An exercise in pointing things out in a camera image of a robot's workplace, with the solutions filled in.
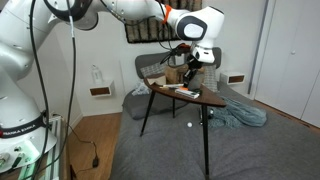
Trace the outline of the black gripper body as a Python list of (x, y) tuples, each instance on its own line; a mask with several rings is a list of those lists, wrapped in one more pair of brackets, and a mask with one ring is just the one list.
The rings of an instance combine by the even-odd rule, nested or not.
[(185, 83), (189, 83), (194, 78), (197, 71), (202, 67), (203, 63), (199, 62), (193, 55), (188, 55), (187, 65), (188, 70), (183, 75), (183, 81)]

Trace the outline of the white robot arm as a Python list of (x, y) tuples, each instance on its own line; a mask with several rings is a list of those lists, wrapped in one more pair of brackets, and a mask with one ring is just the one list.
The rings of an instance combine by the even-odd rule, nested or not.
[(191, 55), (212, 63), (212, 48), (224, 13), (207, 6), (189, 11), (157, 0), (8, 0), (0, 13), (0, 152), (3, 172), (36, 162), (56, 145), (34, 99), (17, 85), (31, 70), (37, 50), (59, 23), (103, 41), (96, 29), (99, 14), (143, 21), (153, 18), (169, 25), (177, 37), (190, 41)]

